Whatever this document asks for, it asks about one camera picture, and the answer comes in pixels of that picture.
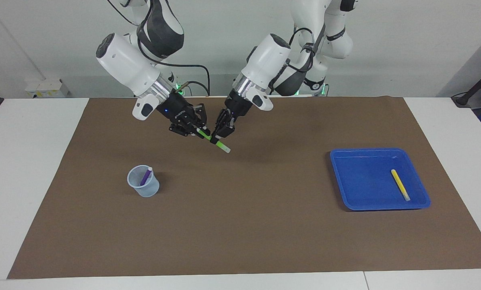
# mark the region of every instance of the purple marker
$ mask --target purple marker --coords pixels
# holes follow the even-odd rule
[[[149,167],[147,171],[145,171],[144,177],[142,178],[142,181],[140,182],[140,186],[144,186],[145,182],[147,181],[147,178],[149,178],[150,174],[153,172],[153,168]]]

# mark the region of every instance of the green marker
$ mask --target green marker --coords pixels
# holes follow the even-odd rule
[[[199,128],[197,128],[197,130],[198,130],[199,134],[201,134],[203,137],[205,137],[208,141],[211,140],[211,137],[208,136],[205,132],[203,132]],[[217,144],[215,144],[215,145],[217,147],[219,147],[220,149],[222,149],[226,153],[229,153],[229,151],[231,151],[231,149],[229,147],[227,147],[226,145],[224,145],[221,141],[217,141]]]

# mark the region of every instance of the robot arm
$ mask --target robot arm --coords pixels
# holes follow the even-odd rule
[[[140,7],[145,3],[145,0],[121,0],[124,7]],[[150,0],[148,14],[135,33],[123,36],[111,33],[97,48],[96,57],[112,77],[138,97],[132,112],[135,118],[144,121],[157,110],[171,121],[170,131],[204,138],[198,134],[198,130],[210,134],[204,105],[189,104],[151,61],[165,59],[178,51],[183,39],[183,28],[167,0]]]
[[[144,10],[147,0],[119,0],[120,5],[124,8],[129,7],[133,14],[132,22],[135,26],[139,26],[145,18]]]
[[[344,59],[351,53],[353,41],[346,33],[345,20],[347,13],[355,9],[357,3],[358,0],[293,1],[294,29],[306,27],[314,35],[311,36],[308,31],[298,32],[299,45],[303,48],[298,64],[303,63],[303,60],[309,60],[312,66],[298,66],[301,72],[288,66],[272,81],[274,90],[281,95],[292,95],[301,86],[305,86],[312,94],[321,91],[328,69],[326,57]],[[310,50],[306,48],[311,46],[311,41],[313,55],[310,59],[307,58],[311,57]]]
[[[221,110],[217,118],[211,143],[216,144],[220,138],[233,133],[235,121],[245,116],[253,104],[260,110],[272,110],[273,104],[266,91],[289,53],[290,45],[272,33],[253,48],[248,57],[248,64],[233,82],[233,89],[224,101],[226,108]]]

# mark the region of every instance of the black clamp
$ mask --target black clamp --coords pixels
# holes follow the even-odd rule
[[[250,101],[241,97],[235,90],[229,92],[226,101],[226,108],[223,108],[215,121],[215,130],[211,134],[210,142],[216,144],[220,138],[225,138],[235,132],[235,121],[238,117],[245,116],[251,106]]]
[[[197,128],[207,135],[210,130],[206,128],[206,110],[204,104],[196,106],[187,102],[181,94],[172,92],[169,98],[156,107],[156,110],[171,121],[169,130],[181,136],[195,134],[203,139],[204,137],[198,133]]]

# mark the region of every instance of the blue box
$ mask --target blue box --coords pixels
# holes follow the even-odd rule
[[[424,209],[430,197],[405,151],[399,148],[335,149],[330,158],[344,204],[353,211]],[[403,197],[396,169],[409,197]]]

